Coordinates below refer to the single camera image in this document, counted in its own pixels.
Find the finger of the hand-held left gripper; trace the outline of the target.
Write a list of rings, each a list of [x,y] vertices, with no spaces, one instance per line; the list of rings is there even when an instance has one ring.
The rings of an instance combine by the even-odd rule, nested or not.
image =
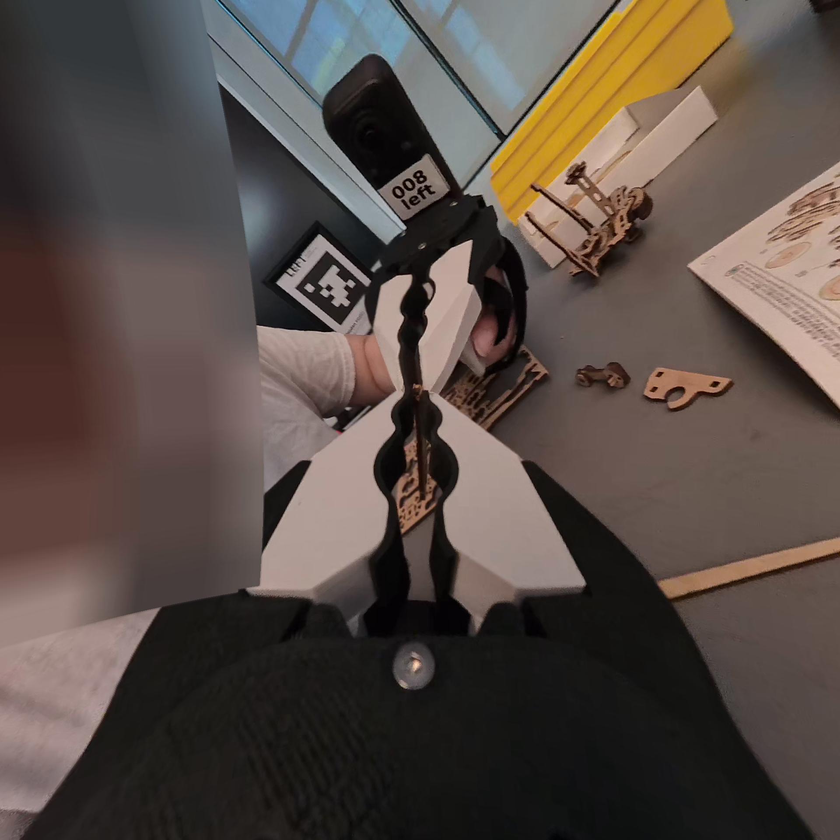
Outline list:
[[[373,318],[373,335],[386,371],[398,393],[406,389],[403,369],[415,361],[415,347],[411,345],[413,334],[406,332],[401,338],[406,319],[402,304],[412,282],[410,275],[394,276],[384,282],[379,289]]]
[[[434,294],[425,309],[426,327],[418,343],[422,384],[439,393],[454,371],[475,327],[482,304],[469,281],[473,242],[446,251],[430,267]]]

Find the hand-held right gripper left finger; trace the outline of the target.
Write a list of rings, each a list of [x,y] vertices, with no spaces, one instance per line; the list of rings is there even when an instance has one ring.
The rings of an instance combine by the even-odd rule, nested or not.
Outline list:
[[[403,600],[403,553],[380,549],[393,498],[377,484],[375,458],[396,431],[394,392],[310,461],[264,548],[261,596],[297,598],[360,616]]]

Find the wooden model part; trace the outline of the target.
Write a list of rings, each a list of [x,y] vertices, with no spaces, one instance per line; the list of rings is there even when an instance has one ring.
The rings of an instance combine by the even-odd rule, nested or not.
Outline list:
[[[425,416],[422,406],[424,384],[422,375],[419,342],[427,326],[425,310],[429,298],[426,285],[413,277],[407,292],[406,326],[405,326],[405,354],[406,372],[404,382],[411,390],[413,397],[413,412],[416,438],[416,462],[418,470],[418,493],[422,500],[427,496],[428,481],[428,445]]]

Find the person's left forearm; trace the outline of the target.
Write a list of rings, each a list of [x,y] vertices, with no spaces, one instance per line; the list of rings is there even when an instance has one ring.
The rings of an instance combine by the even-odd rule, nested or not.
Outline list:
[[[353,360],[350,408],[377,406],[395,391],[380,345],[373,334],[344,336]]]

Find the laser-cut wooden parts sheet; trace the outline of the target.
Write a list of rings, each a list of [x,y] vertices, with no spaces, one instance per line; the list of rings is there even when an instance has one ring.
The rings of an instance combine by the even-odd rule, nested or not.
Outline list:
[[[490,431],[509,410],[548,377],[548,369],[523,346],[512,366],[500,373],[477,375],[460,364],[441,395],[474,423]],[[434,511],[439,497],[436,482],[429,472],[426,475],[426,488],[421,490],[415,434],[408,438],[404,454],[406,469],[394,489],[402,535],[408,534]]]

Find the partly built wooden model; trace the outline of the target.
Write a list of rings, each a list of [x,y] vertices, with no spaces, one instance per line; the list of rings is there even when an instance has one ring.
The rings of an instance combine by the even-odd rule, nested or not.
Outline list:
[[[604,220],[594,224],[541,184],[533,182],[530,186],[535,193],[546,198],[555,208],[583,228],[585,237],[580,245],[574,248],[567,246],[558,235],[541,223],[532,211],[527,211],[524,216],[544,239],[562,252],[566,261],[570,263],[569,272],[572,276],[586,273],[598,278],[598,268],[604,258],[615,247],[633,242],[641,235],[637,222],[644,221],[652,213],[653,199],[639,186],[620,185],[613,192],[605,193],[588,175],[586,163],[583,161],[570,165],[565,173],[564,182],[567,186],[578,188],[601,211]]]

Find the person's left hand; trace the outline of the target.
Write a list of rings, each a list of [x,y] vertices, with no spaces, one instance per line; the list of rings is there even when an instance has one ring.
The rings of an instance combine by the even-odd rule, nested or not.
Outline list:
[[[470,341],[478,360],[489,367],[506,359],[514,349],[518,323],[509,282],[500,267],[488,269],[484,292],[486,296]]]

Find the black white marker sign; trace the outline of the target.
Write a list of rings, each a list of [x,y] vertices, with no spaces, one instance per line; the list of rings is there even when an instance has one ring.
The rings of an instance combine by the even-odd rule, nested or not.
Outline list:
[[[316,222],[262,284],[320,328],[361,336],[372,331],[365,304],[372,280],[372,273]]]

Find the large glass window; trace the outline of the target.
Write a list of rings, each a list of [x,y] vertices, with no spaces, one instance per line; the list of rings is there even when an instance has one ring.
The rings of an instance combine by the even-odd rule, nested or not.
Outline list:
[[[403,228],[322,121],[328,90],[383,57],[457,182],[503,210],[490,160],[611,12],[609,1],[203,1],[217,79],[381,240]]]

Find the small dark wooden wheel part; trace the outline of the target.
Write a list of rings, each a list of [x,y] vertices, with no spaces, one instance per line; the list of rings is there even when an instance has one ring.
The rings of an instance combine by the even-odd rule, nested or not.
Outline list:
[[[608,363],[603,367],[588,364],[576,371],[574,379],[583,387],[591,387],[594,383],[603,382],[612,389],[623,389],[632,380],[629,373],[617,362]]]

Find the thin wooden stick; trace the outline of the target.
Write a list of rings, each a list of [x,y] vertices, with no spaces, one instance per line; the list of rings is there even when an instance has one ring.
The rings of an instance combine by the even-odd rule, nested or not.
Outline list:
[[[808,564],[837,559],[838,555],[839,538],[826,539],[671,577],[659,581],[658,588],[666,598],[675,602]]]

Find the stack of yellow plastic bins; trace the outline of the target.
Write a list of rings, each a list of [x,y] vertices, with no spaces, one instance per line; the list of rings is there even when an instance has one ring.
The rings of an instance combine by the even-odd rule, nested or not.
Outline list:
[[[620,111],[677,89],[732,34],[724,1],[633,1],[610,14],[490,161],[514,224]]]

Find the white cardboard box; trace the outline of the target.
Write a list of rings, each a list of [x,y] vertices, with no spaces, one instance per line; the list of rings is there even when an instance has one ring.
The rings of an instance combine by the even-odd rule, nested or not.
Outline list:
[[[585,162],[588,175],[605,193],[612,193],[618,186],[639,186],[646,190],[648,183],[717,120],[718,115],[701,87],[660,93],[621,108],[572,163]],[[553,181],[536,183],[599,224],[604,220],[601,211],[578,188],[564,182],[571,164]],[[534,198],[526,212],[532,211],[567,246],[580,245],[585,238],[583,228],[546,198],[532,192]],[[570,268],[562,252],[531,226],[525,213],[519,217],[518,226],[526,242],[549,268],[561,263]]]

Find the illustrated instruction booklet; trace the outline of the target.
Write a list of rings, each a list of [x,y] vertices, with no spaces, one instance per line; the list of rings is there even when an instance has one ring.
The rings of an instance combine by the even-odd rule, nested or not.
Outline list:
[[[839,405],[839,164],[688,264]]]

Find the flat wooden bracket part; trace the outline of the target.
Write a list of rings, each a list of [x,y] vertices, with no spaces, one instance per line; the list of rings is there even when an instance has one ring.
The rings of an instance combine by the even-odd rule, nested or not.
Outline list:
[[[658,367],[647,379],[643,394],[651,401],[665,402],[669,411],[679,411],[700,396],[719,396],[730,390],[733,380],[709,374]]]

